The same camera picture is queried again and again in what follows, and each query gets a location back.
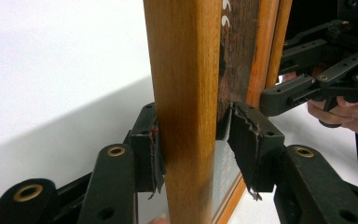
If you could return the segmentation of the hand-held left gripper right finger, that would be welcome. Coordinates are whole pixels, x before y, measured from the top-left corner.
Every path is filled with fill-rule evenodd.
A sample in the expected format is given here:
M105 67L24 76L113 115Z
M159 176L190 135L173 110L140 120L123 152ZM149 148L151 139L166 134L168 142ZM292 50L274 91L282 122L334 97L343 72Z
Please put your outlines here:
M231 103L217 123L217 140L228 143L248 192L256 200L272 192L282 169L279 159L284 135L258 109L246 103Z

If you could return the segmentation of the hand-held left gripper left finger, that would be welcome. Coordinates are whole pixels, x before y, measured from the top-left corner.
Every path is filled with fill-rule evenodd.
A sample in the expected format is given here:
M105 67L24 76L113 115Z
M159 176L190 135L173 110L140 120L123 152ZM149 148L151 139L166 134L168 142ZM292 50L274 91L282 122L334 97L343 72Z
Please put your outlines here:
M154 103L145 105L128 132L125 144L135 154L136 191L148 192L150 198L161 193L165 182L166 168L159 142L159 126Z

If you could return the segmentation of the wooden picture frame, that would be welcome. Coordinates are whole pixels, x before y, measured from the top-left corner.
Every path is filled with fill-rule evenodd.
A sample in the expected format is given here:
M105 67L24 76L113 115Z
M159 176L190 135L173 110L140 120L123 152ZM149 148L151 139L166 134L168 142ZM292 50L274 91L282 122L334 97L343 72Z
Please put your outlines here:
M277 78L293 0L144 0L172 224L228 224L247 187L217 123L259 108Z

